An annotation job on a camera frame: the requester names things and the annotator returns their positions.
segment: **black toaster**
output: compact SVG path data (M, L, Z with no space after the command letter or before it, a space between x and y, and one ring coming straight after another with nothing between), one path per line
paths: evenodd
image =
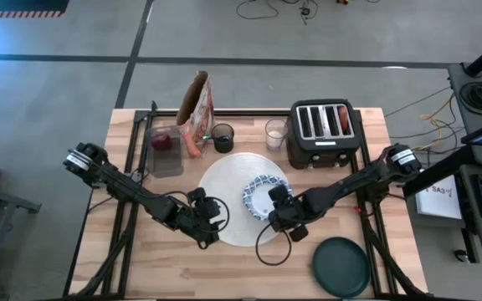
M296 169L343 167L360 147L360 122L346 99L297 101L287 126L288 158Z

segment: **concrete floor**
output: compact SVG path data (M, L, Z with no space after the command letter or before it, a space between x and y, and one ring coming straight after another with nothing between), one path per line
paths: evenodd
M308 26L297 6L270 1L278 18L248 21L235 15L240 0L156 0L140 56L443 63L482 53L482 1L356 0L342 6L320 0ZM74 0L60 19L0 19L0 54L129 56L145 2ZM265 9L251 5L256 13ZM178 107L199 69L212 75L217 107L347 98L356 107L390 112L449 86L443 69L138 64L124 107L147 108L151 100ZM90 189L61 162L78 142L105 140L125 70L125 63L0 61L0 187L44 204L37 216L16 216L0 254L0 284L11 300L63 292ZM431 130L419 116L449 96L444 91L388 117L390 135ZM447 110L439 118L451 120ZM436 137L400 142L424 145ZM436 150L453 143L444 140ZM452 257L462 245L459 230L424 224L415 222L414 233L429 291L482 299L482 263L464 265Z

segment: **wooden table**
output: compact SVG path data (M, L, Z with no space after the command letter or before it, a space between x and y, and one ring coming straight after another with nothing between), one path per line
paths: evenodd
M377 158L390 145L382 109L360 109L371 158ZM114 110L110 121L105 149L111 163L123 170L129 144L134 110ZM265 149L264 125L269 117L217 117L217 123L228 123L235 129L235 152L253 152L274 161L285 173L294 194L313 186L329 186L351 174L351 167L324 168L298 171L290 166L285 148L278 154ZM153 126L173 125L172 117L156 117ZM138 139L134 167L139 159ZM205 159L183 159L184 172L180 176L156 179L148 176L144 187L155 193L173 190L191 191L198 186L204 172L219 158L212 146ZM360 151L357 154L362 168ZM95 191L90 205L108 196ZM83 288L104 261L115 216L116 201L107 202L92 211L85 224L79 256L75 266L70 292ZM314 280L310 270L311 255L316 246L328 237L347 237L362 248L364 240L358 213L354 210L354 194L341 199L324 218L307 227L310 235L294 243L290 259L279 267L268 267L259 262L253 247L233 247L216 242L207 250L181 232L172 232L144 210L139 211L131 268L126 290L127 298L330 298ZM387 239L392 255L414 284L427 291L413 230L403 200L389 197L382 203ZM287 250L284 235L261 246L260 252L268 261L279 261ZM383 263L377 255L377 266L383 291L387 291ZM118 283L113 278L114 288ZM359 298L372 297L372 287Z

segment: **white plate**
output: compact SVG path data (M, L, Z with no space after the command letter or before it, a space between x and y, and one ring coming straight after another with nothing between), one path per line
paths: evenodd
M290 195L293 195L291 186L279 176L260 175L244 188L243 203L249 209L250 214L260 221L267 222L269 213L274 210L273 200L269 196L269 190L278 185L285 185Z
M230 209L230 223L218 234L223 242L253 247L258 234L268 225L268 222L255 219L243 204L244 188L259 175L274 175L286 180L284 172L273 161L252 153L237 153L217 160L200 180L198 186L204 188L206 195L220 198ZM223 209L212 221L222 219L226 219ZM259 243L268 242L277 235L269 227Z

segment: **dark green plate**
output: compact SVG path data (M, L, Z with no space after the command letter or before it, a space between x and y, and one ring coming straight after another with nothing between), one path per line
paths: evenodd
M369 283L369 262L364 250L352 240L333 237L322 242L312 261L315 279L339 298L353 298Z

